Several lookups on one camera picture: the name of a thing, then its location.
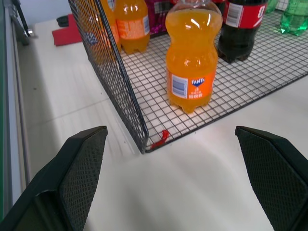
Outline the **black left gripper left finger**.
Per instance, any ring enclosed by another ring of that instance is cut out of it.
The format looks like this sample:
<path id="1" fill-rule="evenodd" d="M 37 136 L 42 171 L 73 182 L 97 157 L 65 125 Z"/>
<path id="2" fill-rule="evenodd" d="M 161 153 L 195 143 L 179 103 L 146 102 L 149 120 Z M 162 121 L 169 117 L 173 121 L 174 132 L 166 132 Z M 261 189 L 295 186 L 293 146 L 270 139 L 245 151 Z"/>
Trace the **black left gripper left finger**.
<path id="1" fill-rule="evenodd" d="M 106 126 L 68 138 L 30 181 L 0 224 L 2 231 L 81 231 L 93 201 Z"/>

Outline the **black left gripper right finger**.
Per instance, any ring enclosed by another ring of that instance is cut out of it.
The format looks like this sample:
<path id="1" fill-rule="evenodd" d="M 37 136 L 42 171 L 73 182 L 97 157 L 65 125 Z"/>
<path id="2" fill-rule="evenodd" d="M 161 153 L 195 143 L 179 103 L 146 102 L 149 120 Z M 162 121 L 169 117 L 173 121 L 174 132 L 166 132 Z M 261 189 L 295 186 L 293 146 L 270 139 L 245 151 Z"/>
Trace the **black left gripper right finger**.
<path id="1" fill-rule="evenodd" d="M 308 160 L 286 138 L 237 126 L 252 189 L 276 231 L 308 229 Z"/>

